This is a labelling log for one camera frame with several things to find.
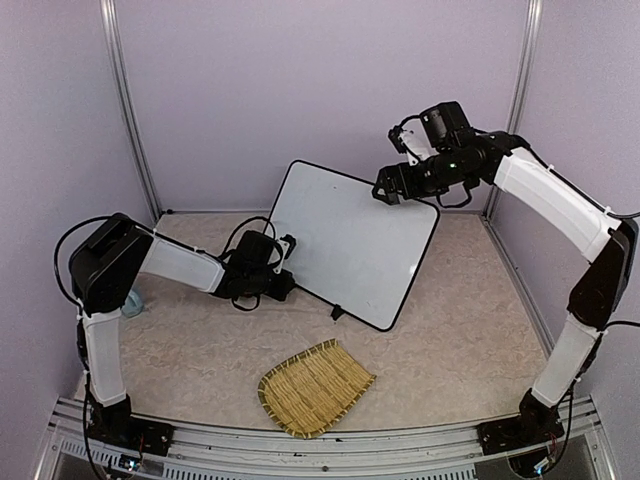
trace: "purple wall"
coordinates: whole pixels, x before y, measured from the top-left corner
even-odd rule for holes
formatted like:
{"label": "purple wall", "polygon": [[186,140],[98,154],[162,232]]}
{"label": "purple wall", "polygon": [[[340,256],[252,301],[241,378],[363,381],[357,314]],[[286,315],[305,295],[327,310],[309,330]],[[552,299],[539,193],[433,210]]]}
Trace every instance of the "purple wall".
{"label": "purple wall", "polygon": [[80,374],[75,311],[53,277],[55,242],[89,216],[148,213],[99,2],[3,2],[0,62],[0,472],[17,479]]}
{"label": "purple wall", "polygon": [[[403,161],[389,128],[441,101],[459,100],[483,129],[504,128],[526,9],[524,0],[118,2],[163,205],[269,208],[295,158],[375,180]],[[486,189],[476,192],[470,208],[481,209]]]}
{"label": "purple wall", "polygon": [[[640,210],[640,3],[546,2],[520,133],[540,156],[620,213]],[[496,218],[557,338],[586,262],[513,198]],[[618,311],[640,321],[640,255]],[[623,479],[640,469],[640,330],[612,329],[585,378]]]}

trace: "white wall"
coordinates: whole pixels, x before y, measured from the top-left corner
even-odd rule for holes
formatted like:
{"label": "white wall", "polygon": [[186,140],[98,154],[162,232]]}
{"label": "white wall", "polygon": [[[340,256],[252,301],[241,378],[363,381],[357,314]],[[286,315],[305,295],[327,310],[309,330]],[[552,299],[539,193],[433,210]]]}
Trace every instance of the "white wall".
{"label": "white wall", "polygon": [[296,158],[374,181],[404,161],[388,130],[442,101],[505,128],[526,10],[525,0],[119,1],[163,206],[270,208]]}
{"label": "white wall", "polygon": [[99,8],[80,0],[0,5],[2,478],[28,478],[56,399],[71,394],[80,374],[75,311],[53,276],[57,239],[116,210],[149,220]]}
{"label": "white wall", "polygon": [[[546,162],[620,213],[640,210],[638,25],[638,2],[545,2],[520,131]],[[501,201],[496,225],[557,337],[586,262],[512,198]],[[640,321],[639,259],[615,318]],[[640,330],[612,328],[582,388],[593,395],[625,480],[640,470],[639,372]]]}

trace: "robotic arm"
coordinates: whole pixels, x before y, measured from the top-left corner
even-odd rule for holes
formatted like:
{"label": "robotic arm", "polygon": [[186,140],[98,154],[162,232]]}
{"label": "robotic arm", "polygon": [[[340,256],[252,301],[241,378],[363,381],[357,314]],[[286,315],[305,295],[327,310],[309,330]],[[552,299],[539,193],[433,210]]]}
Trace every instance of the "robotic arm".
{"label": "robotic arm", "polygon": [[[408,120],[419,119],[436,155],[425,155]],[[557,406],[589,368],[603,331],[627,286],[638,236],[631,219],[616,218],[542,162],[529,144],[506,132],[472,128],[457,102],[441,103],[408,117],[389,132],[409,161],[380,170],[374,198],[389,205],[436,197],[462,184],[467,200],[480,180],[522,200],[559,229],[590,263],[571,291],[565,327],[544,371],[520,403],[516,418],[479,426],[485,454],[535,445],[563,435]]]}
{"label": "robotic arm", "polygon": [[169,446],[170,425],[130,416],[131,401],[120,368],[121,307],[138,273],[168,278],[233,302],[239,297],[258,302],[262,294],[284,301],[295,283],[282,264],[295,243],[290,235],[276,240],[248,230],[235,249],[225,248],[215,257],[121,213],[105,221],[69,260],[73,295],[80,305],[78,346],[91,375],[94,415],[89,436],[133,450],[147,446],[141,451],[161,455]]}

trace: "woven mat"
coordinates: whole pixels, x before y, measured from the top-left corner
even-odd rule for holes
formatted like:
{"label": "woven mat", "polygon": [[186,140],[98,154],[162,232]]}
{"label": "woven mat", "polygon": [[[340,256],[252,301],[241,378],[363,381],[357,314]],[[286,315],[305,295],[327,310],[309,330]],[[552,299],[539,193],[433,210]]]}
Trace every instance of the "woven mat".
{"label": "woven mat", "polygon": [[260,380],[258,396],[285,432],[313,438],[340,421],[375,378],[332,339],[269,371]]}

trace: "metal pole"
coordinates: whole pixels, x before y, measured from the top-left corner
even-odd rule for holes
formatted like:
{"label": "metal pole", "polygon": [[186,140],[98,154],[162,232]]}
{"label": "metal pole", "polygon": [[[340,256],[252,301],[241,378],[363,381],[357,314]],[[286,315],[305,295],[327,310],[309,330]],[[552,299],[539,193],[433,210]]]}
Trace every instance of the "metal pole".
{"label": "metal pole", "polygon": [[129,85],[127,83],[127,74],[124,65],[124,56],[122,54],[122,44],[120,42],[120,33],[118,31],[118,18],[116,15],[115,0],[100,0],[102,11],[102,23],[104,26],[105,37],[107,40],[107,50],[111,60],[111,68],[116,81],[116,89],[120,99],[120,108],[124,118],[129,143],[133,152],[133,160],[142,190],[144,192],[147,207],[151,213],[153,222],[157,222],[162,215],[162,208],[156,187],[151,177],[151,171],[142,147],[140,139],[140,130],[133,110],[133,102],[129,93]]}
{"label": "metal pole", "polygon": [[[517,133],[520,127],[520,120],[522,119],[522,112],[524,111],[527,88],[529,86],[529,78],[535,56],[536,43],[538,41],[541,16],[542,0],[529,0],[527,23],[525,25],[522,52],[520,54],[520,65],[518,66],[518,77],[516,79],[516,88],[511,101],[511,110],[507,123],[508,133]],[[483,214],[489,222],[493,219],[500,195],[500,190],[495,186],[491,187],[487,203],[483,210]]]}

